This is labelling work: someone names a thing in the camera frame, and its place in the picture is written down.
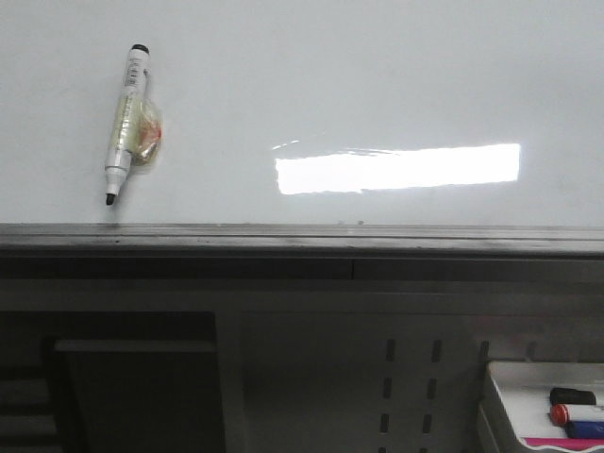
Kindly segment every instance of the white surface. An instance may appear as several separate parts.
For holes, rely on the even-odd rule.
[[[604,397],[604,364],[492,362],[489,373],[519,438],[567,437],[549,419],[553,387],[587,390],[597,401]]]
[[[0,0],[0,15],[0,222],[604,226],[601,0]],[[137,42],[164,142],[107,209]],[[276,159],[500,143],[521,146],[517,181],[277,184]]]

